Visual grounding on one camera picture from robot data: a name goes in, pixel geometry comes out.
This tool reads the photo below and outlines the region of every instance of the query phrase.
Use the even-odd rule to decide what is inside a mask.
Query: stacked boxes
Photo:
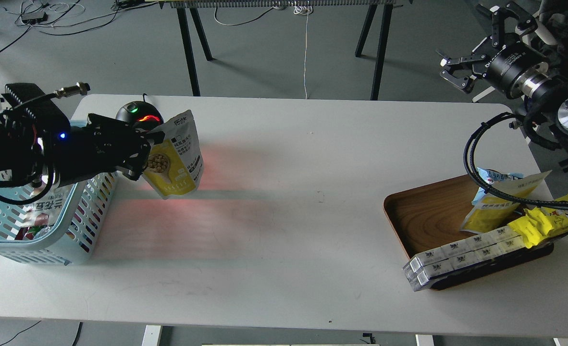
[[[416,254],[402,270],[413,291],[420,291],[524,247],[521,236],[504,226]]]

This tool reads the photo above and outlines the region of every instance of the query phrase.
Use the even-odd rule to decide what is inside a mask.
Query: light blue plastic basket
[[[55,225],[33,240],[15,240],[25,211],[21,206],[0,202],[0,255],[35,264],[69,265],[88,260],[116,185],[117,173],[100,173],[73,184]],[[0,189],[1,195],[13,199],[28,198],[31,192],[27,187]]]

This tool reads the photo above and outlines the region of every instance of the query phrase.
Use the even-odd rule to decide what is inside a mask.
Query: wooden tray
[[[472,236],[460,232],[466,215],[472,210],[478,186],[467,176],[447,179],[434,184],[389,195],[384,200],[384,212],[393,226],[407,258],[425,250]],[[521,214],[513,213],[505,224]],[[432,285],[432,289],[445,289],[497,271],[514,267],[536,258],[547,256],[554,249],[551,243],[532,249],[521,249],[505,255],[490,265],[472,267],[448,276]]]

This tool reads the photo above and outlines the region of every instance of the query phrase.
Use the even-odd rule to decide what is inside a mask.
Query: gray floor
[[[112,1],[84,1],[86,13],[71,23],[108,13]],[[447,85],[438,72],[441,48],[452,55],[464,55],[475,47],[484,31],[462,0],[416,0],[395,9],[379,100],[470,101]],[[0,0],[11,12],[17,0]],[[263,9],[222,9],[220,20],[234,23],[252,18]],[[308,22],[307,86],[311,99],[367,100],[376,56],[378,24],[368,37],[365,56],[354,57],[365,7],[320,7]],[[244,26],[216,24],[212,10],[200,10],[207,38],[216,61],[206,62],[192,34],[203,96],[304,98],[303,72],[306,18],[292,9],[271,11],[262,19]],[[0,48],[22,32],[13,24],[14,16],[0,9]],[[103,24],[106,20],[95,21]],[[65,33],[67,29],[49,32]],[[141,94],[190,96],[190,84],[179,26],[174,10],[157,6],[118,15],[112,24],[70,37],[49,37],[31,30],[0,55],[0,92],[5,83],[37,83],[43,90],[91,84],[98,94]],[[480,92],[482,83],[477,86]],[[56,103],[67,115],[73,114],[80,98]],[[506,102],[493,94],[486,102]],[[547,166],[547,153],[537,159]],[[551,181],[556,195],[568,190],[563,177]],[[0,344],[33,321],[0,320]],[[79,345],[139,345],[144,326],[136,324],[87,322]],[[10,345],[70,345],[77,322],[43,321],[22,333]],[[411,346],[413,335],[377,334],[380,344]],[[200,344],[356,344],[361,332],[329,332],[281,329],[170,328],[163,345]],[[440,346],[551,345],[548,339],[484,337],[436,337]]]

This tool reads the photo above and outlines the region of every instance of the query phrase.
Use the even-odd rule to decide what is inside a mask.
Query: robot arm
[[[491,35],[485,37],[470,55],[464,57],[452,59],[442,51],[438,51],[443,58],[440,75],[462,92],[471,92],[475,81],[484,79],[508,99],[525,97],[526,114],[511,114],[508,117],[496,117],[488,121],[483,124],[484,129],[479,129],[473,134],[466,149],[466,168],[472,179],[485,190],[495,192],[497,195],[499,191],[483,184],[476,173],[473,165],[474,145],[471,145],[477,142],[474,138],[480,137],[494,123],[508,118],[514,120],[511,127],[523,127],[524,133],[532,142],[545,149],[562,150],[568,154],[568,80],[560,76],[548,77],[547,59],[521,40],[521,37],[539,28],[536,20],[524,9],[512,1],[504,8],[495,7],[491,11],[482,6],[477,9],[491,17]],[[504,21],[509,17],[517,20],[520,34],[505,32]],[[456,74],[460,72],[465,74],[457,77]],[[550,129],[552,138],[539,135],[536,132],[539,125],[546,125]],[[568,176],[568,159],[563,160],[559,165]],[[499,197],[515,201],[509,195],[502,194]],[[557,209],[568,208],[568,205],[554,202],[529,200],[524,202]]]
[[[51,99],[86,95],[89,90],[85,83],[51,94],[30,83],[6,85],[0,99],[6,106],[0,112],[0,188],[44,184],[44,189],[24,200],[0,195],[1,201],[29,204],[52,188],[98,173],[121,171],[130,180],[141,177],[151,146],[161,143],[164,134],[98,114],[89,114],[84,127],[71,126]]]

